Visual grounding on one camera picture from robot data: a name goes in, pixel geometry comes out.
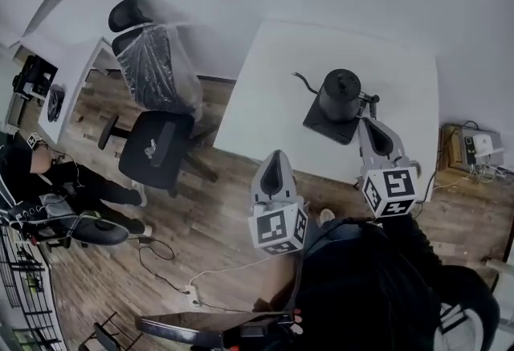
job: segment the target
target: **plastic cover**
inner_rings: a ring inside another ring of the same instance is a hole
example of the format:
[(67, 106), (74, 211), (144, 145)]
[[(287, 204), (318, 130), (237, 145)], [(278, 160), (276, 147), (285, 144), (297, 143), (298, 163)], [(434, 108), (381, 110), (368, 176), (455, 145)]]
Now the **plastic cover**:
[(116, 58), (139, 105), (201, 117), (202, 85), (174, 25), (146, 27)]

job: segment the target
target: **metal railing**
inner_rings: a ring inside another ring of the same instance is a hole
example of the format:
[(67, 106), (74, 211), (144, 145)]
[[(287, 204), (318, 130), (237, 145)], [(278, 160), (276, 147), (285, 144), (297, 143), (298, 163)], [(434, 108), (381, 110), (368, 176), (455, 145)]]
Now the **metal railing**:
[(9, 284), (6, 290), (12, 297), (11, 305), (21, 307), (27, 322), (26, 328), (13, 330), (20, 345), (33, 350), (66, 350), (55, 315), (49, 270), (39, 248), (11, 241), (4, 226), (1, 236), (2, 280)]

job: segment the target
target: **person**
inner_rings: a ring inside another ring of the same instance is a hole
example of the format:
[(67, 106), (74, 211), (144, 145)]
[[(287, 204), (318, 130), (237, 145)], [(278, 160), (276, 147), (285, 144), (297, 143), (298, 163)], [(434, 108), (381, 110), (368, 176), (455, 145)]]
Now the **person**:
[(127, 218), (103, 203), (145, 206), (143, 186), (134, 185), (136, 189), (126, 189), (74, 161), (54, 164), (52, 152), (44, 143), (38, 143), (34, 150), (19, 145), (4, 145), (0, 149), (2, 210), (9, 210), (20, 202), (41, 205), (39, 196), (63, 194), (77, 214), (85, 210), (97, 211), (103, 218), (126, 226), (132, 234), (144, 234), (145, 225), (141, 221)]
[[(270, 260), (254, 311), (283, 310), (290, 301), (293, 255)], [(309, 222), (300, 263), (294, 307), (303, 333), (270, 335), (252, 349), (485, 351), (492, 344), (500, 309), (488, 286), (470, 268), (443, 265), (410, 214), (378, 227), (323, 210), (320, 225)]]

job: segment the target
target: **sneaker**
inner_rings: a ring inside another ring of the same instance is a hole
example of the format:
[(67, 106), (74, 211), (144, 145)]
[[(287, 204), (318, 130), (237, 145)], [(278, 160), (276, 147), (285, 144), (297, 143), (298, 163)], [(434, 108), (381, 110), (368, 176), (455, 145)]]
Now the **sneaker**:
[(329, 208), (324, 208), (321, 210), (320, 218), (318, 219), (318, 223), (320, 226), (325, 224), (328, 221), (332, 221), (333, 219), (336, 219), (336, 215), (333, 213), (332, 210)]
[(146, 204), (148, 204), (148, 199), (146, 198), (145, 186), (143, 186), (140, 182), (132, 180), (132, 187), (139, 193), (139, 196), (141, 197), (141, 204), (139, 206), (146, 206)]

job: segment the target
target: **white desk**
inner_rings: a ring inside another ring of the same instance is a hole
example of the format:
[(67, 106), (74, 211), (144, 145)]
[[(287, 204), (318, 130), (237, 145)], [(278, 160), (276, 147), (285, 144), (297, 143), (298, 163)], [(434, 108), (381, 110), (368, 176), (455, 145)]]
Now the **white desk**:
[(226, 108), (214, 147), (262, 161), (282, 149), (292, 168), (353, 184), (360, 176), (357, 134), (341, 145), (302, 123), (315, 95), (294, 71), (319, 89), (336, 68), (353, 71), (362, 91), (381, 98), (377, 117), (421, 164), (418, 197), (435, 170), (439, 97), (434, 58), (394, 43), (329, 28), (263, 22)]
[(48, 120), (47, 96), (38, 121), (39, 126), (56, 144), (70, 120), (75, 102), (91, 68), (102, 70), (101, 65), (95, 62), (100, 63), (102, 60), (105, 61), (106, 57), (113, 56), (111, 47), (102, 38), (78, 43), (64, 52), (53, 81), (53, 84), (60, 85), (65, 91), (59, 118), (52, 122)]

